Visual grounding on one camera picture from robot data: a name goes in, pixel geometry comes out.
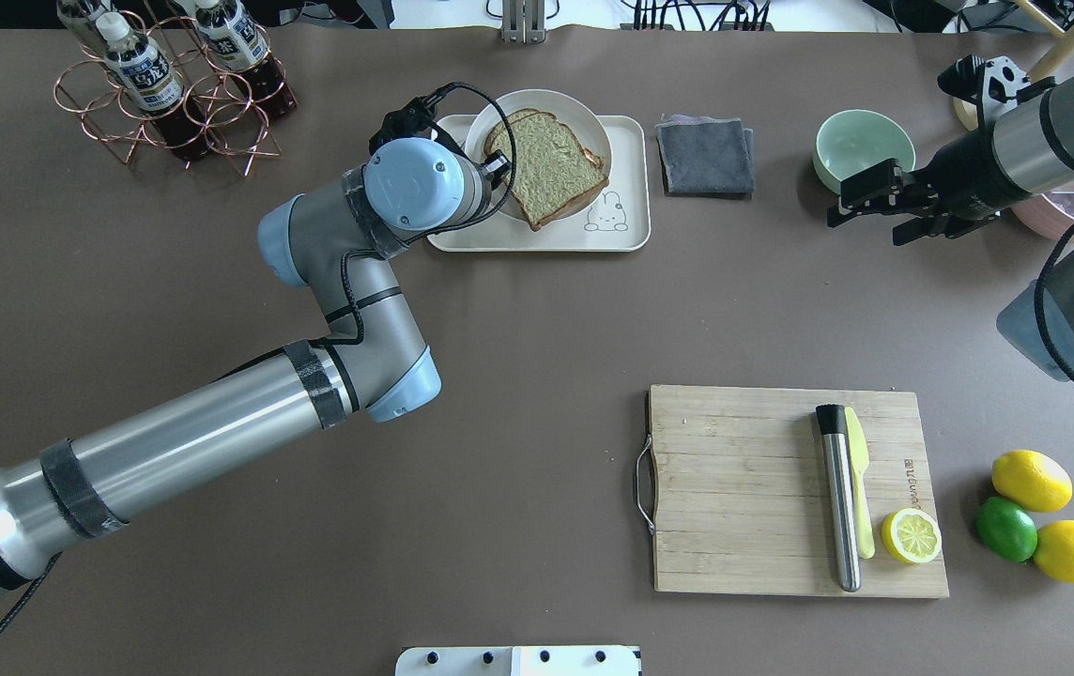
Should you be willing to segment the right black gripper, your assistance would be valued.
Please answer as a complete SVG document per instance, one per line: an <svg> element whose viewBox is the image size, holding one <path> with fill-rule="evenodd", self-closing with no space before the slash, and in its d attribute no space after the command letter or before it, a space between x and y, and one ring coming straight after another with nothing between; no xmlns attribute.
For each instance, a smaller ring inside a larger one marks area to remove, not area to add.
<svg viewBox="0 0 1074 676"><path fill-rule="evenodd" d="M933 189L937 205L927 217L895 226L894 247L921 238L963 236L997 211L1031 197L997 161L991 131L975 130L937 150L928 166L912 174L889 158L842 179L836 205L826 208L826 226L839 227L867 214L918 214L923 187L916 183Z"/></svg>

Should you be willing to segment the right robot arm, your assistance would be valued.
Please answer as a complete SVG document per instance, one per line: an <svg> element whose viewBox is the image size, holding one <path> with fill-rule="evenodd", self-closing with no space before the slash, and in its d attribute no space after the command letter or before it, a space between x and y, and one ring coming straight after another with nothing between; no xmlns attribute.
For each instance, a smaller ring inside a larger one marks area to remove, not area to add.
<svg viewBox="0 0 1074 676"><path fill-rule="evenodd" d="M920 238L962 238L1002 211L1074 184L1074 76L1036 80L1008 57L969 55L937 80L970 103L976 128L908 171L876 160L841 181L826 222L906 215L898 247ZM1074 222L1057 239L1036 281L1006 305L996 329L1053 379L1074 384Z"/></svg>

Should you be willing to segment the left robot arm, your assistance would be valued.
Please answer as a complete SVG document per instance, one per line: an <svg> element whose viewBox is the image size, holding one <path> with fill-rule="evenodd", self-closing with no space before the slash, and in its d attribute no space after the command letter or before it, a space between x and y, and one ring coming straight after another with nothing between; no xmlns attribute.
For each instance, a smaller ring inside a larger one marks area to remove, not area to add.
<svg viewBox="0 0 1074 676"><path fill-rule="evenodd" d="M451 143L401 138L273 208L258 230L264 260L310 288L330 333L0 468L0 595L35 581L53 556L287 442L355 412L383 423L433 401L441 376L391 258L413 238L484 218L512 167L500 152L478 166Z"/></svg>

